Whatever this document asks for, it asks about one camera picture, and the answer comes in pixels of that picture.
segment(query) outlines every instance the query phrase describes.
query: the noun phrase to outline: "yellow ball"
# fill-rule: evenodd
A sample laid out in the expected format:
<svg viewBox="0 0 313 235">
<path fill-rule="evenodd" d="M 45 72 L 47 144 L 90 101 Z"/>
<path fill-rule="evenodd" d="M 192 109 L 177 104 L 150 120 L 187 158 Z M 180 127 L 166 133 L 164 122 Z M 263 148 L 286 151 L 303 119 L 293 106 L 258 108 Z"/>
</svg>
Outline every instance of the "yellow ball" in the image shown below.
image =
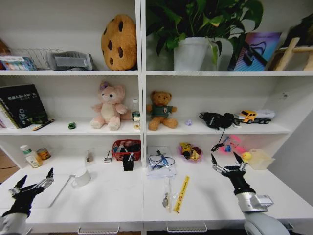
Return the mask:
<svg viewBox="0 0 313 235">
<path fill-rule="evenodd" d="M 245 152 L 241 156 L 245 162 L 248 162 L 252 158 L 252 155 L 249 152 Z"/>
</svg>

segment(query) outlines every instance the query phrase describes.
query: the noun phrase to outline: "book cover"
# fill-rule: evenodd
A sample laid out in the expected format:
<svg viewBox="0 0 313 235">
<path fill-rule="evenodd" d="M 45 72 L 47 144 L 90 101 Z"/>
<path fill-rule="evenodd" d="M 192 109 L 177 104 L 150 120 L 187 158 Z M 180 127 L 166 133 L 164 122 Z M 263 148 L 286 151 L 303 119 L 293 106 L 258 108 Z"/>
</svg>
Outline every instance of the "book cover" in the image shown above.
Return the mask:
<svg viewBox="0 0 313 235">
<path fill-rule="evenodd" d="M 0 87 L 0 104 L 19 128 L 48 121 L 34 84 Z"/>
<path fill-rule="evenodd" d="M 264 71 L 274 54 L 281 33 L 248 33 L 239 55 L 232 56 L 229 71 Z"/>
</svg>

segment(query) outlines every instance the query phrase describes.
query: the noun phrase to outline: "robotic arm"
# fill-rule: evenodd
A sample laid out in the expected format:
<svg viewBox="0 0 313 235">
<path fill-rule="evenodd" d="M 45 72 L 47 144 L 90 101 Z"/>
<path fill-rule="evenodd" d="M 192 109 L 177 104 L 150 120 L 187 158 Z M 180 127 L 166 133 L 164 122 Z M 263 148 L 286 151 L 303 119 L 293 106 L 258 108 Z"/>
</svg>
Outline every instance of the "robotic arm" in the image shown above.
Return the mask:
<svg viewBox="0 0 313 235">
<path fill-rule="evenodd" d="M 10 210 L 2 215 L 0 223 L 0 235 L 22 235 L 25 232 L 26 219 L 30 215 L 31 204 L 35 196 L 43 192 L 49 187 L 53 179 L 53 168 L 49 171 L 47 177 L 41 180 L 38 184 L 23 187 L 26 181 L 27 175 L 19 180 L 14 188 L 10 189 L 12 197 L 15 202 Z"/>
<path fill-rule="evenodd" d="M 249 235 L 289 235 L 288 230 L 277 219 L 263 213 L 268 211 L 268 207 L 273 205 L 273 201 L 267 195 L 255 193 L 244 179 L 246 163 L 235 152 L 234 155 L 239 166 L 221 167 L 211 154 L 212 168 L 232 182 L 239 207 L 246 218 L 246 232 Z"/>
</svg>

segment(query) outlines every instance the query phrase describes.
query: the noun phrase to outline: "bottle cap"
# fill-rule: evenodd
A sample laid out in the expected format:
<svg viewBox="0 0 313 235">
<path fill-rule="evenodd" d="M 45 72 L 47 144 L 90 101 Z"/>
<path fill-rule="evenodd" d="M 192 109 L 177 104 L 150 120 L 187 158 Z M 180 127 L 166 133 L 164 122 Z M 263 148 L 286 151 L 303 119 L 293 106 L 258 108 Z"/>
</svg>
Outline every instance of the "bottle cap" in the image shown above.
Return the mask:
<svg viewBox="0 0 313 235">
<path fill-rule="evenodd" d="M 20 147 L 20 149 L 21 149 L 21 151 L 27 151 L 27 150 L 30 149 L 30 147 L 29 147 L 28 145 L 22 145 L 22 146 Z"/>
</svg>

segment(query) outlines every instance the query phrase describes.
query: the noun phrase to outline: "white shelf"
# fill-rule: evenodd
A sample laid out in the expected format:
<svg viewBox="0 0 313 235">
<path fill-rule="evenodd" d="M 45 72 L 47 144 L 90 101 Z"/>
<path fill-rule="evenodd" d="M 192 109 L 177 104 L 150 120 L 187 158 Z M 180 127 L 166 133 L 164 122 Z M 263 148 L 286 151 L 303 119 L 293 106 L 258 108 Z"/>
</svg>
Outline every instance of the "white shelf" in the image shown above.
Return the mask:
<svg viewBox="0 0 313 235">
<path fill-rule="evenodd" d="M 47 174 L 51 167 L 55 175 L 74 174 L 84 166 L 83 153 L 76 149 L 52 149 L 52 157 L 45 160 L 43 166 L 20 169 L 0 187 L 14 186 L 26 174 Z M 91 173 L 91 181 L 87 185 L 74 189 L 70 179 L 50 208 L 31 209 L 27 224 L 33 226 L 35 232 L 77 231 L 78 227 L 86 228 L 89 223 L 92 223 L 91 228 L 96 228 L 95 223 L 98 223 L 102 229 L 114 229 L 114 226 L 117 229 L 120 225 L 121 230 L 125 226 L 140 230 L 143 211 L 141 161 L 134 162 L 133 171 L 124 171 L 122 161 L 112 159 L 111 163 L 105 164 L 103 157 L 98 156 L 87 169 Z"/>
<path fill-rule="evenodd" d="M 111 75 L 138 75 L 137 70 L 102 70 L 102 71 L 22 71 L 22 70 L 0 70 L 0 76 L 111 76 Z"/>
<path fill-rule="evenodd" d="M 63 136 L 63 135 L 140 135 L 140 130 L 135 130 L 131 120 L 122 120 L 121 126 L 117 131 L 109 130 L 107 125 L 100 129 L 93 129 L 90 126 L 91 118 L 56 118 L 56 120 L 44 128 L 33 131 L 40 125 L 30 125 L 23 129 L 0 129 L 1 135 L 9 136 Z M 76 128 L 68 129 L 68 124 L 76 123 Z"/>
<path fill-rule="evenodd" d="M 229 72 L 229 71 L 146 71 L 153 76 L 231 76 L 231 77 L 275 77 L 275 76 L 313 76 L 313 71 L 262 71 L 262 72 Z"/>
<path fill-rule="evenodd" d="M 162 206 L 164 179 L 149 179 L 146 176 L 148 169 L 145 168 L 144 222 L 156 224 L 163 221 L 170 226 L 174 221 L 203 221 L 209 228 L 222 221 L 242 222 L 245 219 L 230 180 L 212 169 L 209 154 L 204 155 L 200 162 L 191 163 L 175 154 L 175 148 L 171 152 L 177 170 L 176 177 L 170 182 L 172 194 L 179 193 L 186 175 L 190 177 L 180 212 L 169 213 Z M 215 157 L 221 166 L 236 164 L 232 155 L 216 154 Z M 258 194 L 267 194 L 274 201 L 268 215 L 277 219 L 313 218 L 313 207 L 268 170 L 256 171 L 248 166 L 245 180 Z"/>
<path fill-rule="evenodd" d="M 209 128 L 203 120 L 200 118 L 191 118 L 192 125 L 185 125 L 185 121 L 189 118 L 178 118 L 179 124 L 176 129 L 160 124 L 157 131 L 151 131 L 148 129 L 149 122 L 147 121 L 147 135 L 221 135 L 223 129 L 220 130 Z M 225 130 L 225 134 L 287 134 L 291 131 L 284 128 L 275 122 L 269 124 L 244 124 L 241 123 L 241 128 L 235 128 L 230 126 Z"/>
<path fill-rule="evenodd" d="M 214 76 L 214 71 L 146 71 L 147 75 L 154 76 Z"/>
</svg>

